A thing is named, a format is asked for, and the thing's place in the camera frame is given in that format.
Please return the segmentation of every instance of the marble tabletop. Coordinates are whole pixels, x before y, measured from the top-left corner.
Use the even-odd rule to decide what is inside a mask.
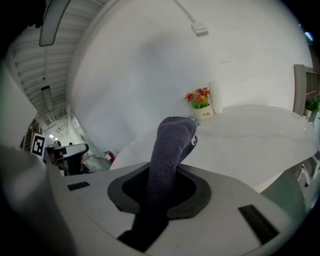
[[[236,178],[259,193],[319,147],[313,127],[302,116],[279,107],[227,107],[199,122],[198,143],[182,164]],[[149,162],[156,135],[154,128],[132,141],[110,170]]]

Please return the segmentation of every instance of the white ceiling panel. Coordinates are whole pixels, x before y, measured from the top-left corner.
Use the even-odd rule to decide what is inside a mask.
[[[28,27],[12,43],[11,72],[15,72],[27,97],[48,125],[49,114],[41,88],[50,86],[53,115],[63,115],[66,106],[66,82],[74,52],[84,30],[106,0],[71,0],[67,6],[54,44],[39,46],[41,28]]]

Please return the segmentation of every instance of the wall outlet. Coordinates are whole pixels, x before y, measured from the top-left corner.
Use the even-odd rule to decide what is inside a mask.
[[[191,24],[191,28],[196,34],[196,36],[202,36],[209,33],[206,24],[203,21],[197,21]]]

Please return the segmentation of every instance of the potted plant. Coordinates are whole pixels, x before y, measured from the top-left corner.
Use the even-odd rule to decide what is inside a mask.
[[[185,96],[185,99],[192,104],[195,119],[208,119],[214,115],[214,111],[208,101],[209,94],[210,90],[208,90],[208,87],[206,87],[202,89],[196,89],[191,93],[189,92]]]
[[[304,112],[303,114],[309,118],[312,114],[312,112],[319,111],[319,101],[316,99],[308,99],[305,102],[304,105]]]

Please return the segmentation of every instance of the white table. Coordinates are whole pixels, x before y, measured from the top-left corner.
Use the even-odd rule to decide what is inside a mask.
[[[182,164],[236,178],[259,193],[319,147],[313,127],[279,107],[227,107],[200,124],[198,143]],[[157,128],[132,141],[110,169],[149,162],[156,135]]]

